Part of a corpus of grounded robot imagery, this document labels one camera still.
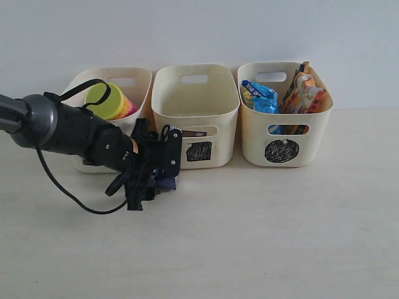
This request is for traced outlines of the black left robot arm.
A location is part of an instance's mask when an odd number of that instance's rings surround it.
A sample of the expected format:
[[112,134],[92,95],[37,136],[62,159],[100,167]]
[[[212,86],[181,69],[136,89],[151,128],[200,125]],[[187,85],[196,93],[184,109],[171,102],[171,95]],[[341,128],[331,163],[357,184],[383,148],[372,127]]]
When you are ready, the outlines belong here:
[[78,156],[89,166],[105,166],[118,173],[106,195],[120,188],[125,200],[120,207],[142,210],[142,201],[156,195],[155,171],[175,179],[181,169],[182,132],[165,125],[161,133],[148,129],[148,120],[139,118],[130,135],[120,127],[94,115],[84,107],[63,104],[57,95],[33,94],[22,99],[1,96],[1,130],[22,148],[36,150],[44,171],[65,195],[80,207],[96,214],[67,191],[51,173],[43,152]]

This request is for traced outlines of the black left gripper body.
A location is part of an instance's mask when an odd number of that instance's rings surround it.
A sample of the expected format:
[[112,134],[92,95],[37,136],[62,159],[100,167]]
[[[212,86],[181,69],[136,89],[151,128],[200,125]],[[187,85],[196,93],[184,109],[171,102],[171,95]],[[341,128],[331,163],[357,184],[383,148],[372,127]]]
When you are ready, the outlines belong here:
[[149,121],[139,118],[129,134],[120,128],[106,125],[94,135],[94,140],[82,158],[85,166],[104,166],[122,173],[131,164],[140,166],[150,155],[150,148],[159,140],[159,133],[151,131]]

